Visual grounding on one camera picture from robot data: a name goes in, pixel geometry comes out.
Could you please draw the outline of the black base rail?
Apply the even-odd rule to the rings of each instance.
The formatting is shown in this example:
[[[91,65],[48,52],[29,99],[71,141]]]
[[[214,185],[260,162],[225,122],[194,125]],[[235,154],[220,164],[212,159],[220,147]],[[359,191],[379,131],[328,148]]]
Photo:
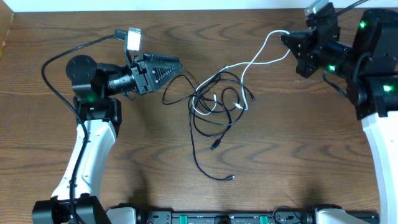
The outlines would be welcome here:
[[[143,210],[128,205],[106,212],[111,223],[130,224],[324,224],[386,223],[385,216],[374,212],[351,212],[333,204],[298,209],[280,206],[265,212],[183,212]]]

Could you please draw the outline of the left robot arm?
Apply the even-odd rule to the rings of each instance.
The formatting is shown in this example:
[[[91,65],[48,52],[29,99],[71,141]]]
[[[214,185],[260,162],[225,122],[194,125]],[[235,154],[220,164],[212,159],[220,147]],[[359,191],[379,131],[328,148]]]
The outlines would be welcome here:
[[[100,204],[102,178],[109,152],[122,123],[121,102],[115,95],[159,90],[183,70],[178,57],[144,53],[118,66],[77,55],[66,74],[76,96],[77,136],[72,156],[49,200],[35,203],[34,223],[147,223],[144,212],[128,205],[108,211]]]

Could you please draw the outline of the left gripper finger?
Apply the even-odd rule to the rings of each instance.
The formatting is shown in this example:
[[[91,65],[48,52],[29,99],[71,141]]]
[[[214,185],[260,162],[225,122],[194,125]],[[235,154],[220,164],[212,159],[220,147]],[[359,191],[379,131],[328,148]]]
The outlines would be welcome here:
[[[180,62],[151,60],[146,62],[147,91],[152,93],[161,89],[171,78],[183,70]]]
[[[173,57],[169,55],[161,55],[161,54],[152,54],[152,53],[144,53],[142,58],[145,62],[151,63],[179,63],[180,60],[178,57]]]

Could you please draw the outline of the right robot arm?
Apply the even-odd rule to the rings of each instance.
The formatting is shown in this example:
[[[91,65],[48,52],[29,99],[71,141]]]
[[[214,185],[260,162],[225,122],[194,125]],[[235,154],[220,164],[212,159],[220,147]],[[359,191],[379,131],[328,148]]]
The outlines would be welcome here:
[[[307,30],[280,39],[308,78],[317,70],[345,79],[371,148],[380,199],[380,223],[397,223],[397,13],[363,12],[352,46],[339,41],[338,13],[331,4],[307,14]]]

